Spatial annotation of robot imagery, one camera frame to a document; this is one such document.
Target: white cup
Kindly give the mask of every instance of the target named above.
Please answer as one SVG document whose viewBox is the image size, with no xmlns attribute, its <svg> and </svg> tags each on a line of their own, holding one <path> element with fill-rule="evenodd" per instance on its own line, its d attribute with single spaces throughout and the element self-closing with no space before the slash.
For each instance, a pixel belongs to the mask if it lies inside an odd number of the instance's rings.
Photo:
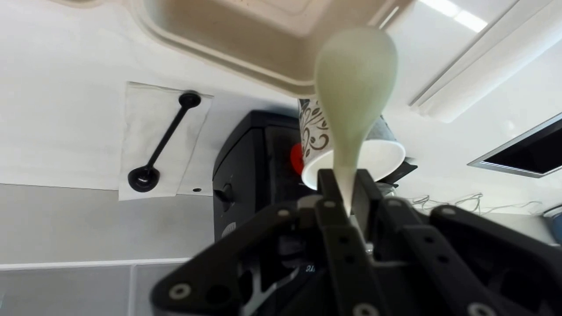
<svg viewBox="0 0 562 316">
<path fill-rule="evenodd" d="M 319 170 L 334 168 L 334 144 L 331 128 L 317 98 L 301 100 L 303 182 L 317 189 Z M 359 168 L 368 168 L 375 180 L 392 173 L 406 158 L 406 149 L 380 117 L 364 140 Z"/>
</svg>

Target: paper cup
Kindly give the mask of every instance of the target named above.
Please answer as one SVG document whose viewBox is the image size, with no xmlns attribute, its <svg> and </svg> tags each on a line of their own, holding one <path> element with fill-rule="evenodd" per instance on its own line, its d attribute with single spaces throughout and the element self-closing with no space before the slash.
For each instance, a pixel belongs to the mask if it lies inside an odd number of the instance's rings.
<svg viewBox="0 0 562 316">
<path fill-rule="evenodd" d="M 317 189 L 319 170 L 334 168 L 331 128 L 317 98 L 301 100 L 303 182 Z M 392 173 L 406 158 L 406 149 L 380 117 L 364 140 L 359 168 L 368 168 L 375 180 Z"/>
</svg>

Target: black lever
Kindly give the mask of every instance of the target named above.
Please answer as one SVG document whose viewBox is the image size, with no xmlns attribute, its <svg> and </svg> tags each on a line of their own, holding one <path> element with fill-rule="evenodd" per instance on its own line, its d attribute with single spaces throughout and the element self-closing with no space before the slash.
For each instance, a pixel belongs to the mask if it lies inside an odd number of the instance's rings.
<svg viewBox="0 0 562 316">
<path fill-rule="evenodd" d="M 178 124 L 182 122 L 183 115 L 192 107 L 197 107 L 201 103 L 201 94 L 197 91 L 185 91 L 183 94 L 180 94 L 178 101 L 180 101 L 182 108 L 178 110 L 178 114 L 176 114 L 174 121 L 171 122 L 169 129 L 164 133 L 162 140 L 159 142 L 153 156 L 148 159 L 146 165 L 129 172 L 129 184 L 136 191 L 141 191 L 141 193 L 152 191 L 159 184 L 160 172 L 159 172 L 159 168 L 155 168 L 155 163 L 157 163 L 160 152 L 164 151 L 164 147 L 173 138 L 173 135 L 174 135 Z"/>
</svg>

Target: black machine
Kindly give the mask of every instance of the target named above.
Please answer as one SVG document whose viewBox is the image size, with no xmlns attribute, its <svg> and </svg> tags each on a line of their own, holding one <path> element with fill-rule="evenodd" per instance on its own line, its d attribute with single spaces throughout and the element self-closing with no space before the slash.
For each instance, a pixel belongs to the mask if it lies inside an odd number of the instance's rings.
<svg viewBox="0 0 562 316">
<path fill-rule="evenodd" d="M 355 180 L 357 224 L 331 170 L 320 172 L 319 187 L 261 210 L 250 205 L 243 224 L 153 287 L 155 312 L 562 314 L 557 247 L 454 205 L 424 216 L 406 200 L 383 196 L 366 170 Z"/>
</svg>

